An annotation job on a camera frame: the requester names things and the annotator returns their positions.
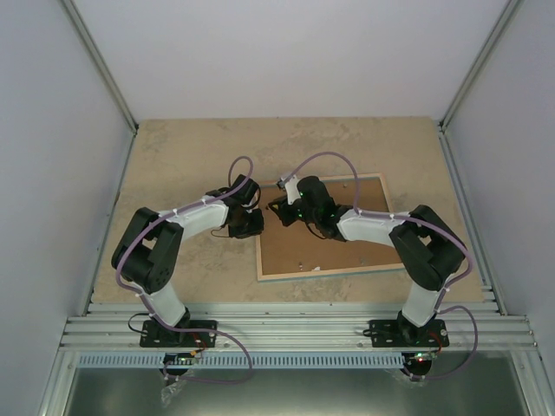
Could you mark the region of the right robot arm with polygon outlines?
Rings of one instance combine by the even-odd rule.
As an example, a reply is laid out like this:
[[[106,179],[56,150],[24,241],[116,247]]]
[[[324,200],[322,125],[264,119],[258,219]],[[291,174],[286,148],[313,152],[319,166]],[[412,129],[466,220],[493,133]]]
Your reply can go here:
[[[284,226],[297,221],[314,225],[318,236],[340,242],[368,242],[391,247],[412,280],[408,298],[396,318],[395,335],[417,346],[429,336],[448,279],[467,259],[467,247],[427,205],[410,212],[365,211],[340,205],[316,176],[277,183],[285,195],[268,208]]]

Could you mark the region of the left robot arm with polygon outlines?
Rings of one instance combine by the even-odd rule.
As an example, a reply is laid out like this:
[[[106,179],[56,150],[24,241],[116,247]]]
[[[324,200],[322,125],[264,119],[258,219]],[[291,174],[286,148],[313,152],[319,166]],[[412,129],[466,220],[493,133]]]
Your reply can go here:
[[[228,237],[255,237],[264,229],[258,208],[257,182],[240,174],[227,187],[213,190],[199,201],[172,211],[140,208],[132,216],[112,255],[115,280],[133,291],[147,308],[140,335],[143,348],[212,348],[218,334],[214,320],[194,320],[179,299],[171,279],[188,238],[216,228]]]

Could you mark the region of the teal wooden picture frame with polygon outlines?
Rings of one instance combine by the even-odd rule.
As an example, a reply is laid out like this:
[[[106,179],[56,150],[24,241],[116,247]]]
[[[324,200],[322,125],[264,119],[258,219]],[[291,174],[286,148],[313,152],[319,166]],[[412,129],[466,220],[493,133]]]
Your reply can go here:
[[[352,205],[355,181],[352,175],[320,178],[336,203]],[[359,207],[369,211],[390,211],[389,189],[381,173],[359,176]],[[284,227],[277,215],[265,207],[284,196],[274,182],[262,185],[260,208],[264,231],[256,237],[257,279],[260,283],[322,276],[353,275],[367,272],[402,270],[395,249],[371,242],[343,243],[322,240],[302,222]]]

